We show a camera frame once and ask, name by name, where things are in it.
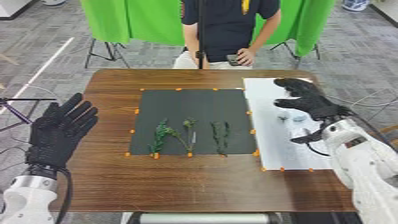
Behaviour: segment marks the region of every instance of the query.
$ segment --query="wooden table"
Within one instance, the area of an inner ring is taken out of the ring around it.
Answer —
[[[241,88],[241,78],[311,78],[304,71],[99,70],[85,99],[99,123],[69,161],[71,211],[353,211],[350,191],[332,171],[259,171],[252,155],[124,157],[140,88]]]

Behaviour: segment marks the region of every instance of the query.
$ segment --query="tripod stand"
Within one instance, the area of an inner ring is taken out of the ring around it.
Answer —
[[[14,123],[12,125],[9,125],[5,128],[0,129],[0,132],[3,132],[5,130],[9,130],[10,128],[14,128],[16,126],[19,126],[21,124],[32,124],[32,114],[33,114],[33,110],[39,106],[39,102],[41,101],[53,101],[55,99],[28,99],[28,98],[17,98],[17,99],[7,99],[7,98],[0,98],[0,107],[7,108],[7,110],[10,111],[10,113],[16,115],[16,117],[19,118],[19,122]],[[9,101],[33,101],[33,107],[28,111],[28,114],[23,115],[23,113],[16,110],[16,108],[10,106]]]
[[[195,52],[195,57],[199,59],[199,69],[202,69],[204,64],[204,15],[206,15],[206,0],[199,0],[199,51]]]

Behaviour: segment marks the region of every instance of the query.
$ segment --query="glove finger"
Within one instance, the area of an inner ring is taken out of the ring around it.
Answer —
[[[284,87],[293,97],[300,97],[309,93],[320,94],[314,84],[300,79],[275,79],[273,83],[277,86]]]
[[[76,107],[81,100],[83,100],[83,95],[81,95],[81,93],[76,93],[73,95],[71,99],[67,100],[67,102],[64,103],[64,105],[60,106],[60,110],[58,110],[60,117],[64,117],[64,115],[71,112],[71,110]]]
[[[58,111],[58,103],[49,103],[46,111],[42,113],[42,117],[53,117]]]
[[[92,107],[89,109],[89,111],[85,112],[83,116],[74,121],[74,125],[78,127],[85,126],[85,123],[90,121],[90,119],[94,118],[96,114],[97,114],[97,108]]]
[[[81,128],[80,128],[80,131],[78,131],[78,137],[80,137],[80,138],[87,135],[87,133],[89,133],[92,127],[96,126],[96,123],[97,123],[97,116],[94,116],[94,117],[90,118],[90,120],[87,121],[85,125],[83,125]]]
[[[81,116],[83,112],[89,110],[90,108],[90,102],[85,101],[80,106],[74,108],[74,110],[71,111],[71,113],[67,114],[65,118],[62,119],[62,123],[60,123],[60,128],[67,128],[67,126],[71,125],[73,121],[76,120],[76,118]]]
[[[307,108],[311,106],[311,105],[307,105],[304,99],[295,99],[295,100],[277,99],[273,102],[273,105],[282,108],[296,109],[304,112],[307,112]]]

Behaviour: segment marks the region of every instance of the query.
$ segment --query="person's hand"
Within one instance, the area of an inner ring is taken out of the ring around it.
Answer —
[[[51,103],[32,124],[28,164],[65,168],[80,140],[97,122],[97,109],[90,107],[90,102],[80,104],[81,98],[78,93],[62,106]]]
[[[241,48],[238,50],[238,63],[243,66],[252,66],[254,64],[254,57],[256,57],[256,52],[252,52],[250,49]]]
[[[323,120],[336,115],[350,115],[348,108],[328,101],[311,82],[300,79],[275,79],[273,83],[289,91],[289,95],[298,97],[296,99],[277,99],[273,103],[277,107],[307,112],[312,120]]]

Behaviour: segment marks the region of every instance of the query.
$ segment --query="white sheet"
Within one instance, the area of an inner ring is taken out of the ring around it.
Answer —
[[[330,169],[328,157],[320,156],[305,145],[289,141],[291,138],[305,135],[304,128],[311,132],[318,130],[320,123],[302,111],[273,106],[275,99],[288,97],[284,89],[273,84],[273,79],[250,78],[243,81],[263,167],[266,170],[279,170],[280,167],[286,170]],[[289,118],[282,121],[279,116],[286,114]],[[293,118],[302,116],[305,120],[295,122]],[[327,153],[323,141],[311,145]]]

